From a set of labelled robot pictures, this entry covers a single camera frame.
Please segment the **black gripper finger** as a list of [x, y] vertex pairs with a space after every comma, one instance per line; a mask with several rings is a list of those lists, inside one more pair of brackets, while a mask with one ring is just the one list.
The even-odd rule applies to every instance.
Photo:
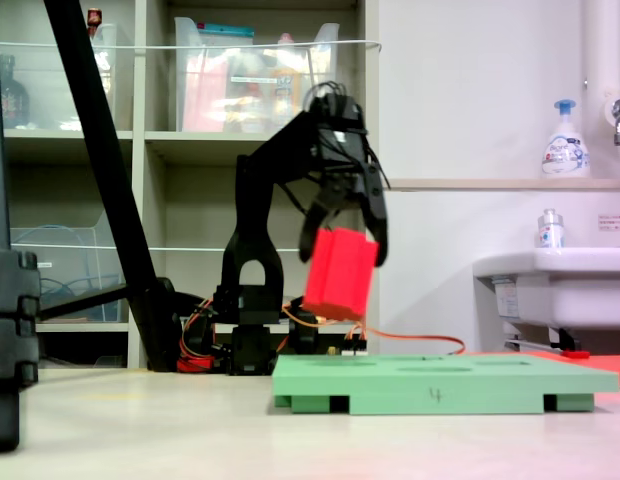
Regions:
[[323, 187], [311, 202], [299, 240], [299, 258], [306, 263], [312, 256], [322, 223], [346, 206], [344, 187]]
[[361, 168], [359, 204], [365, 227], [378, 244], [375, 266], [381, 267], [388, 254], [388, 217], [382, 182], [385, 176], [372, 149], [366, 150]]

